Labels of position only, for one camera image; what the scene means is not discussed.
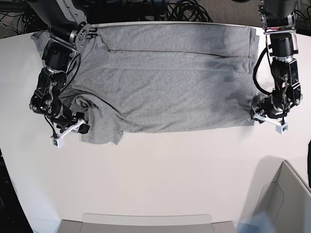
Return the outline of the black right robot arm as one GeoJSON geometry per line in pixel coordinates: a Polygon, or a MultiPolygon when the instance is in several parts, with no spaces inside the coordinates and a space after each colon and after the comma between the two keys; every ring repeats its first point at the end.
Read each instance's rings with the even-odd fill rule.
{"type": "Polygon", "coordinates": [[[60,95],[72,82],[68,79],[69,72],[80,68],[74,63],[81,62],[81,50],[90,28],[86,11],[79,0],[30,0],[28,3],[47,24],[50,34],[30,109],[43,115],[52,129],[86,134],[90,123],[85,115],[73,114],[60,100],[60,95]]]}

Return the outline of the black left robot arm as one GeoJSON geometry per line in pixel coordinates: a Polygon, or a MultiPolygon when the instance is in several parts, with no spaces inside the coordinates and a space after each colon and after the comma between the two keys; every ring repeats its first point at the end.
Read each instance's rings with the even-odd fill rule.
{"type": "Polygon", "coordinates": [[[259,5],[266,46],[255,65],[253,81],[266,97],[252,106],[250,117],[259,123],[278,124],[277,119],[280,119],[280,125],[285,125],[289,111],[301,103],[301,85],[294,58],[298,54],[294,17],[296,6],[295,0],[263,0],[259,5]],[[272,92],[260,87],[257,80],[257,71],[265,56],[275,84],[272,92]]]}

